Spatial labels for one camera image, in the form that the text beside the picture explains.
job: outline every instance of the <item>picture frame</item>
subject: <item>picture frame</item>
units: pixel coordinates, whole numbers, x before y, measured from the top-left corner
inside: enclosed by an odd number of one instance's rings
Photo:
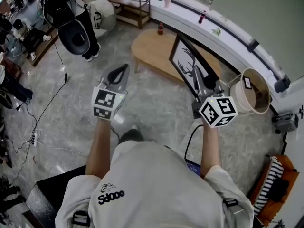
[[[170,53],[169,61],[173,64],[178,71],[189,90],[195,98],[198,94],[195,92],[194,82],[192,77],[192,69],[194,66],[202,72],[202,76],[209,76],[209,79],[214,81],[219,80],[217,74],[213,71],[212,67],[205,60],[205,58],[198,52],[192,43],[181,33],[176,35],[172,51]]]

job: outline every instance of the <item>black cable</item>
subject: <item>black cable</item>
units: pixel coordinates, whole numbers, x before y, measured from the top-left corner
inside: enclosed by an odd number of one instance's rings
[[[191,134],[191,136],[190,136],[190,138],[189,138],[189,141],[188,141],[188,145],[187,145],[186,151],[185,151],[185,156],[184,156],[184,159],[185,159],[185,160],[186,160],[186,156],[187,156],[187,152],[188,152],[188,148],[189,148],[191,139],[192,139],[192,137],[193,137],[195,131],[196,131],[199,127],[203,127],[203,126],[204,126],[204,125],[202,125],[202,124],[201,124],[201,125],[198,125],[198,126],[194,129],[194,131],[192,132],[192,134]]]
[[[24,160],[24,162],[21,164],[21,169],[19,170],[19,172],[17,173],[16,178],[11,182],[11,184],[9,185],[9,187],[10,187],[11,185],[13,185],[14,181],[18,178],[20,172],[22,171],[22,169],[23,169],[23,164],[27,161],[27,158],[28,158],[29,149],[30,149],[30,143],[28,144],[28,151],[27,151],[27,155],[25,156],[25,160]]]
[[[40,121],[40,119],[41,119],[41,117],[42,117],[42,115],[43,115],[43,113],[47,110],[47,108],[48,108],[48,106],[51,104],[51,102],[53,101],[53,99],[55,98],[55,96],[59,93],[59,91],[63,88],[63,86],[65,86],[65,84],[66,84],[66,82],[67,82],[67,71],[66,71],[66,68],[64,67],[64,65],[63,65],[63,61],[62,61],[62,59],[61,59],[61,57],[60,57],[60,55],[59,55],[59,53],[58,53],[58,50],[57,50],[57,46],[56,46],[56,44],[54,43],[54,45],[55,45],[55,48],[56,48],[56,51],[57,51],[57,54],[58,54],[58,56],[59,56],[59,58],[60,58],[60,60],[61,60],[61,64],[62,64],[62,67],[64,68],[64,70],[65,70],[65,79],[64,79],[64,84],[58,89],[58,91],[54,94],[54,96],[52,97],[52,99],[50,100],[50,102],[48,103],[48,105],[46,106],[46,108],[43,110],[43,112],[41,113],[41,115],[40,115],[40,117],[38,118],[38,120],[36,119],[36,117],[33,115],[33,114],[30,114],[29,113],[29,110],[28,110],[28,104],[26,104],[27,105],[27,111],[28,111],[28,114],[29,115],[31,115],[32,117],[34,117],[34,119],[35,119],[35,121],[36,121],[36,123],[35,123],[35,127],[33,128],[33,130],[32,130],[32,134],[31,134],[31,136],[30,136],[30,138],[29,138],[29,140],[28,141],[26,141],[26,142],[24,142],[23,144],[22,144],[22,146],[24,145],[24,144],[26,144],[26,143],[28,143],[29,142],[29,144],[28,144],[28,151],[27,151],[27,155],[26,155],[26,157],[25,157],[25,160],[24,160],[24,162],[22,163],[22,165],[21,165],[21,169],[19,170],[19,172],[18,172],[18,174],[17,174],[17,176],[16,176],[16,178],[12,181],[12,183],[9,185],[9,187],[14,183],[14,181],[18,178],[18,176],[19,176],[19,174],[20,174],[20,172],[22,171],[22,169],[23,169],[23,164],[27,161],[27,158],[28,158],[28,154],[29,154],[29,149],[30,149],[30,144],[31,144],[31,140],[32,140],[32,137],[33,137],[33,134],[34,134],[34,131],[35,131],[35,129],[37,128],[37,124],[38,124],[38,122]]]
[[[65,70],[65,72],[66,72],[66,78],[67,78],[67,71],[66,71],[66,67],[63,65],[62,58],[61,58],[61,56],[59,55],[59,52],[58,52],[58,49],[57,49],[57,46],[56,46],[56,43],[55,43],[55,42],[54,42],[54,46],[55,46],[55,48],[56,48],[56,52],[57,52],[57,54],[58,54],[58,57],[60,58],[60,61],[61,61],[62,67],[64,68],[64,70]]]
[[[111,126],[111,130],[114,132],[114,134],[117,136],[118,138],[118,142],[120,142],[120,136],[119,134],[115,131],[115,129]]]

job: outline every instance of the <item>printed logo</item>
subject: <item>printed logo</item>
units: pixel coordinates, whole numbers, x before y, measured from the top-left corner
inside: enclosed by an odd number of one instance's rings
[[[108,184],[103,184],[103,186],[102,186],[100,192],[101,192],[101,193],[108,192],[108,191],[109,191],[110,189],[112,189],[112,188],[116,188],[116,186],[114,186],[113,184],[110,184],[110,183],[108,183]]]
[[[123,196],[124,196],[124,191],[107,193],[106,195],[100,195],[98,197],[98,200],[100,200],[98,203],[100,205],[103,205],[104,203],[108,203],[110,201],[113,201]]]

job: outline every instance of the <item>pants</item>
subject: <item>pants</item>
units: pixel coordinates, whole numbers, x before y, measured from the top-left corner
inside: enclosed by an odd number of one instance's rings
[[[0,213],[6,212],[8,209],[12,208],[16,204],[20,204],[23,202],[23,198],[21,196],[18,196],[12,200],[3,201],[9,195],[16,194],[17,192],[17,187],[11,187],[0,192]]]
[[[18,196],[15,199],[8,201],[0,201],[0,213],[4,213],[17,204],[23,203],[23,197]]]
[[[126,133],[124,133],[122,135],[118,144],[121,144],[121,143],[123,143],[125,141],[129,141],[129,140],[138,141],[138,142],[144,141],[142,134],[139,130],[130,129],[129,131],[127,131]]]
[[[9,195],[16,194],[17,192],[18,192],[17,187],[11,187],[11,188],[8,188],[6,190],[0,191],[0,201],[3,201]]]
[[[18,100],[26,102],[33,97],[33,92],[30,89],[24,88],[10,73],[5,71],[5,78],[1,84],[9,93],[15,96]]]
[[[99,50],[99,45],[97,44],[97,39],[93,31],[89,12],[85,10],[82,14],[76,16],[76,20],[78,20],[84,26],[85,31],[89,37],[90,48],[86,53],[82,55],[82,57],[84,57],[85,59],[89,59],[91,56],[96,55]]]
[[[25,47],[28,53],[34,52],[34,44],[38,39],[42,39],[45,33],[42,30],[33,28],[29,34],[24,38],[24,41],[19,42]]]

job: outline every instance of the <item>cable wire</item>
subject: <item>cable wire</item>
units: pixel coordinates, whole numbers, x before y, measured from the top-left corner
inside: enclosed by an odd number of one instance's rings
[[[38,142],[38,141],[37,141],[37,143],[39,143],[39,144],[41,144],[42,146],[45,146],[45,147],[47,147],[47,148],[50,148],[50,149],[52,149],[52,150],[68,150],[68,151],[74,151],[74,152],[77,152],[77,153],[79,153],[79,154],[87,155],[87,156],[88,156],[88,154],[82,153],[82,152],[77,151],[77,150],[71,150],[71,149],[66,149],[66,148],[53,148],[53,147],[48,147],[48,146],[46,146],[45,144],[43,144],[43,143],[41,143],[41,142]]]
[[[61,56],[59,55],[59,52],[58,52],[58,49],[57,49],[57,46],[56,46],[56,42],[54,42],[54,46],[55,46],[55,48],[56,48],[56,52],[57,52],[57,54],[58,54],[58,57],[60,58],[62,67],[64,68],[64,70],[65,70],[65,72],[66,72],[66,74],[67,74],[66,67],[63,65],[62,58],[61,58]]]
[[[13,185],[14,181],[18,178],[20,172],[22,171],[22,169],[23,169],[23,164],[27,161],[27,158],[28,158],[29,149],[30,149],[30,148],[28,148],[27,155],[25,156],[24,162],[21,164],[21,169],[19,170],[19,172],[17,173],[16,178],[11,182],[11,184],[9,185],[9,187],[10,187],[11,185]]]
[[[190,136],[190,138],[189,138],[189,141],[188,141],[188,145],[187,145],[186,151],[185,151],[185,156],[184,156],[184,159],[185,159],[185,160],[186,160],[186,156],[187,156],[187,152],[188,152],[188,148],[189,148],[191,139],[192,139],[192,137],[193,137],[195,131],[196,131],[199,127],[203,127],[203,126],[204,126],[204,125],[202,125],[202,124],[201,124],[201,125],[198,125],[198,126],[194,129],[194,131],[192,132],[192,134],[191,134],[191,136]]]
[[[115,131],[115,129],[111,126],[111,130],[113,131],[113,133],[117,136],[118,138],[118,142],[120,142],[120,136],[119,134]]]

